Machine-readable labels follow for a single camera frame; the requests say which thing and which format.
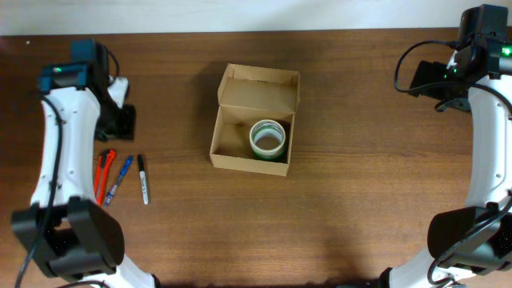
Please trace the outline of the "green tape roll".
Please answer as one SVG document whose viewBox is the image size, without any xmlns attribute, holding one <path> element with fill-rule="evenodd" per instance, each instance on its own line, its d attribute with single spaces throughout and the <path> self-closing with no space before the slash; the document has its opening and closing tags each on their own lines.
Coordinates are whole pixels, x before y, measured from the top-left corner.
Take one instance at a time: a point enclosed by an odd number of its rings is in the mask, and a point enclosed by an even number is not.
<svg viewBox="0 0 512 288">
<path fill-rule="evenodd" d="M 282 156 L 286 153 L 286 150 L 287 150 L 287 146 L 284 146 L 279 152 L 277 152 L 276 154 L 270 155 L 270 156 L 260 154 L 254 150 L 253 155 L 258 160 L 270 161 L 270 162 L 281 162 Z"/>
</svg>

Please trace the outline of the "red utility knife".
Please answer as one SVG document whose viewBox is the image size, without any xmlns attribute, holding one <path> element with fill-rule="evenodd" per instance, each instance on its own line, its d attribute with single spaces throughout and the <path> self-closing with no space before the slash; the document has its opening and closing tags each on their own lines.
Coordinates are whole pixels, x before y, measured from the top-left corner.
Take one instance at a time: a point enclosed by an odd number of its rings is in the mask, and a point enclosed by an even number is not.
<svg viewBox="0 0 512 288">
<path fill-rule="evenodd" d="M 96 203 L 101 205 L 106 194 L 106 184 L 110 168 L 116 158 L 116 152 L 113 149 L 104 150 L 98 156 L 98 161 L 94 176 L 94 196 Z"/>
</svg>

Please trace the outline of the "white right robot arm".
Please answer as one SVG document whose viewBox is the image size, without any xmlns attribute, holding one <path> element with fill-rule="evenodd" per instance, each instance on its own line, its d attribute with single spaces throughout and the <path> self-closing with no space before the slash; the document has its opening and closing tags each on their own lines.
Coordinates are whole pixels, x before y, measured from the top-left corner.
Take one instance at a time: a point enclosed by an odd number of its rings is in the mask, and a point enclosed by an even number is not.
<svg viewBox="0 0 512 288">
<path fill-rule="evenodd" d="M 511 41 L 508 9 L 482 4 L 462 13 L 447 64 L 422 61 L 412 96 L 438 100 L 435 109 L 468 113 L 473 122 L 470 188 L 463 208 L 437 214 L 427 246 L 380 287 L 454 287 L 459 281 L 511 268 Z"/>
</svg>

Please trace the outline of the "beige masking tape roll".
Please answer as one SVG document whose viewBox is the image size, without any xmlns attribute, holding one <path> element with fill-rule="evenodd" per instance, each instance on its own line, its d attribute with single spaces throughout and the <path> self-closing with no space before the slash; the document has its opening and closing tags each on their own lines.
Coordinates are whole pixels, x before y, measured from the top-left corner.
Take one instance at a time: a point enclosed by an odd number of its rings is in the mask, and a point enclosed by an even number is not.
<svg viewBox="0 0 512 288">
<path fill-rule="evenodd" d="M 252 150 L 267 156 L 276 154 L 286 144 L 283 126 L 270 119 L 256 122 L 250 129 L 249 137 Z"/>
</svg>

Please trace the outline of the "brown cardboard box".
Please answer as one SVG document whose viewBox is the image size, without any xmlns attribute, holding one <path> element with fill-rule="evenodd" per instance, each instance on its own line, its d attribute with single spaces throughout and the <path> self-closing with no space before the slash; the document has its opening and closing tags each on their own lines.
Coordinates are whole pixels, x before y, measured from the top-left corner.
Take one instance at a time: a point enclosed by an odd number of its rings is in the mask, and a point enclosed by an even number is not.
<svg viewBox="0 0 512 288">
<path fill-rule="evenodd" d="M 219 108 L 210 145 L 213 167 L 286 176 L 299 103 L 299 72 L 229 64 L 218 88 Z M 250 129 L 264 119 L 280 123 L 286 132 L 287 150 L 281 162 L 253 155 Z"/>
</svg>

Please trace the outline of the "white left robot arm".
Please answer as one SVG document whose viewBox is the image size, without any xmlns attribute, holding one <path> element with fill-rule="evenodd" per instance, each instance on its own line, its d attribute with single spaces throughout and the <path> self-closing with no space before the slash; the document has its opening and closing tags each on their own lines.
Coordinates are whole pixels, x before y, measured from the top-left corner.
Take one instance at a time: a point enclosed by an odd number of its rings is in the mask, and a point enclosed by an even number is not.
<svg viewBox="0 0 512 288">
<path fill-rule="evenodd" d="M 95 141 L 134 138 L 129 87 L 113 53 L 93 39 L 74 41 L 70 60 L 44 67 L 38 79 L 42 165 L 30 206 L 13 213 L 11 229 L 26 263 L 68 287 L 160 284 L 126 255 L 122 228 L 102 207 L 112 154 L 93 157 Z"/>
</svg>

